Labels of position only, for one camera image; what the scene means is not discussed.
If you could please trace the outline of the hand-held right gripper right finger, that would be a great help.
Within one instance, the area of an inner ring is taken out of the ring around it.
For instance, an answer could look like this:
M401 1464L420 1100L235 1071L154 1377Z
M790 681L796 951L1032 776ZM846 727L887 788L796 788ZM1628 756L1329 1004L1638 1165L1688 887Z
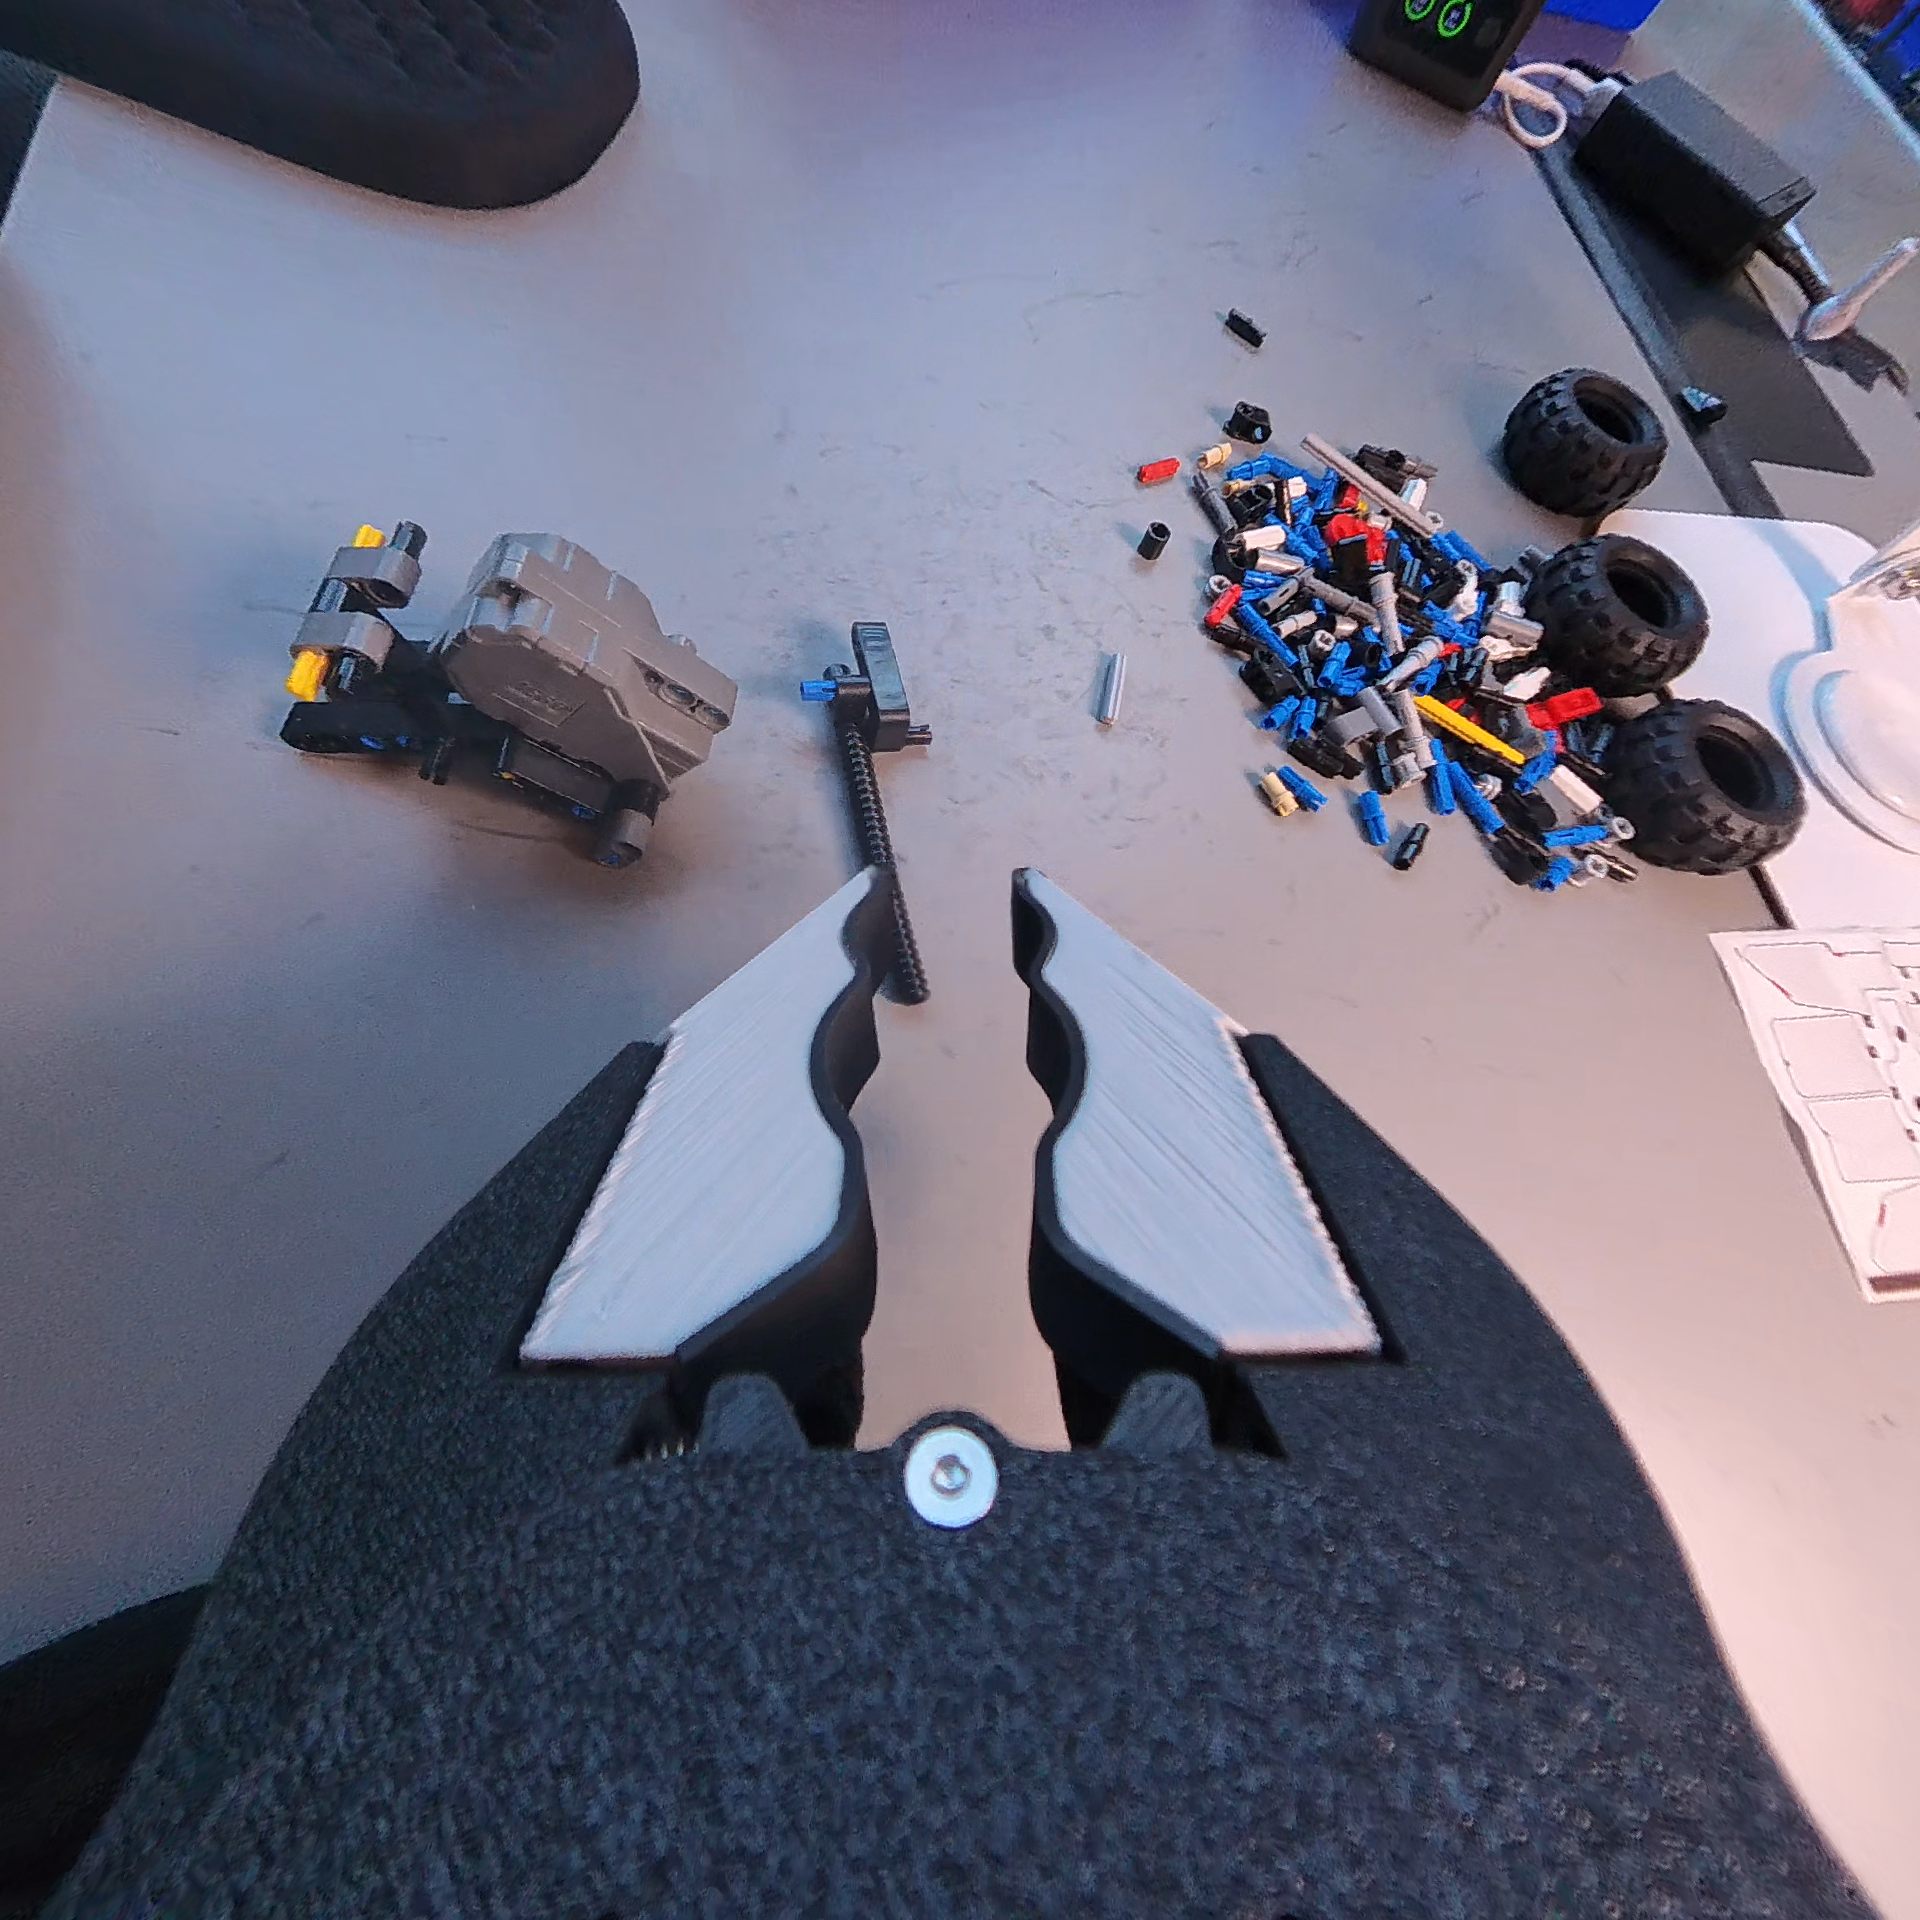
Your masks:
M1052 1106L1030 1301L1071 1434L1142 1375L1270 1434L1254 1372L1372 1362L1383 1332L1257 1076L1251 1033L1035 868L1014 882L1026 1066Z

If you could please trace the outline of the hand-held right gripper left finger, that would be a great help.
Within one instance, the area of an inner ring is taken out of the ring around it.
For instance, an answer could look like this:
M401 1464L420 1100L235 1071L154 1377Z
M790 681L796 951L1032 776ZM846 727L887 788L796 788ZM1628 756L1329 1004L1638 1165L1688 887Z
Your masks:
M777 1381L810 1434L854 1434L879 1248L850 1106L879 1064L895 877L866 868L666 1030L521 1362Z

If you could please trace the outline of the black toothed rod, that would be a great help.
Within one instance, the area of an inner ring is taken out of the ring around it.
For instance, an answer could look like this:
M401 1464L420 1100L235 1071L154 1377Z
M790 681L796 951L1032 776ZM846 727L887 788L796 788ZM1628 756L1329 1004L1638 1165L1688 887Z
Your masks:
M801 686L801 696L831 710L863 860L866 866L886 868L895 882L897 959L890 972L891 993L902 1004L923 1004L929 977L898 877L876 756L927 748L931 729L915 725L890 628L876 618L858 618L850 625L850 646L854 663L833 663L818 678L807 678Z

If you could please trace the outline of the grey motor block assembly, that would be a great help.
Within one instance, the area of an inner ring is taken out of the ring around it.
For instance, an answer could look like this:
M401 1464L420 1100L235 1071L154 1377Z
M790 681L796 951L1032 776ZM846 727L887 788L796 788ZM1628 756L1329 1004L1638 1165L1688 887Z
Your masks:
M593 856L635 864L673 781L731 725L736 682L662 628L649 596L560 535L502 535L446 631L399 633L426 527L364 526L337 550L292 645L282 740L313 753L459 756L595 826Z

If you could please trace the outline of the pile of small building bricks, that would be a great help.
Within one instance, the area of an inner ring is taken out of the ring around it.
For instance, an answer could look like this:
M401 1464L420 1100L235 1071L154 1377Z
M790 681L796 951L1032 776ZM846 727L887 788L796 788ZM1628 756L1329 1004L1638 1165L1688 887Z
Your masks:
M1611 709L1553 671L1527 614L1556 550L1496 564L1430 501L1435 469L1352 449L1238 400L1192 456L1144 462L1144 489L1186 480L1212 533L1201 633L1238 663L1280 751L1256 781L1278 817L1342 799L1363 842L1414 872L1456 821L1518 887L1559 895L1633 882L1635 825L1607 799Z

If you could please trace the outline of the grey desk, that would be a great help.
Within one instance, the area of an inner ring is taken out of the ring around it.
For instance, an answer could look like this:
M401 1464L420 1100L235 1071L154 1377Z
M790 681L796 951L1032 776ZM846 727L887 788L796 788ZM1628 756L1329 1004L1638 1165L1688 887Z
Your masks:
M1559 1320L1731 1664L1915 1914L1915 1305L1865 1303L1711 946L1750 882L1408 876L1248 788L1194 511L1238 400L1398 444L1489 554L1583 364L1654 392L1498 130L1326 5L632 5L642 98L564 197L407 207L62 87L6 225L6 1656L201 1580L377 1293L627 1040L849 876L802 676L897 634L882 769L931 1004L858 1104L865 1438L1060 1439L1025 1293L1011 870L1299 1052ZM360 520L433 631L564 533L740 690L633 872L492 783L280 743Z

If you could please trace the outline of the clear sticker sheet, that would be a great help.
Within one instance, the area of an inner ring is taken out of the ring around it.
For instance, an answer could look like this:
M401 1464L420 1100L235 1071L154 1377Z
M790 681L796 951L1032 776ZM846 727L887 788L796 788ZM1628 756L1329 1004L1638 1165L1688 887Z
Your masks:
M1915 1296L1919 930L1731 930L1712 946L1863 1293Z

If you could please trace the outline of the black toy tyre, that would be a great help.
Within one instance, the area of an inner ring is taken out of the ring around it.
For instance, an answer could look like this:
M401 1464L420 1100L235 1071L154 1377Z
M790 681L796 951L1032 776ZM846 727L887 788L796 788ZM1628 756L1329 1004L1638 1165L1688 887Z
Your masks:
M1604 793L1635 825L1631 850L1675 872L1743 872L1783 852L1808 797L1783 743L1716 701L1666 701L1626 719Z
M1538 508L1579 520L1620 509L1659 472L1670 438L1620 380L1569 368L1538 380L1505 422L1503 463Z
M1598 535L1548 558L1527 589L1553 671L1600 696L1640 696L1686 673L1711 634L1692 578L1664 550Z

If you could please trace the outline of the white book stand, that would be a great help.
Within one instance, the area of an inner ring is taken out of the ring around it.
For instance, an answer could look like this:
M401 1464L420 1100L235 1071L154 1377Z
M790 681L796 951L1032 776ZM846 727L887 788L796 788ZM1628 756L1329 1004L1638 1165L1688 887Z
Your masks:
M1826 520L1628 509L1604 533L1666 552L1711 641L1673 692L1759 718L1808 817L1768 879L1800 928L1919 922L1919 527L1882 549Z

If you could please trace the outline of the black power adapter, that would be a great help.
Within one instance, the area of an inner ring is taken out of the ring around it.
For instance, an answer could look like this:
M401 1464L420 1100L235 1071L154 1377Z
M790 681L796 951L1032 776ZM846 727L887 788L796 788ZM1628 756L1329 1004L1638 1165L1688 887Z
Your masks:
M1575 138L1575 166L1706 278L1743 266L1815 183L1679 73L1626 82Z

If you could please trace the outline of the black device with green display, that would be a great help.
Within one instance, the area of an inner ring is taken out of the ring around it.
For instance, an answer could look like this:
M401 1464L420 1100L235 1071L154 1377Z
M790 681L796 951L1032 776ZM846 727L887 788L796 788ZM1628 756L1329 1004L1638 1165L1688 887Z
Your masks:
M1348 49L1458 112L1475 112L1545 1L1363 1Z

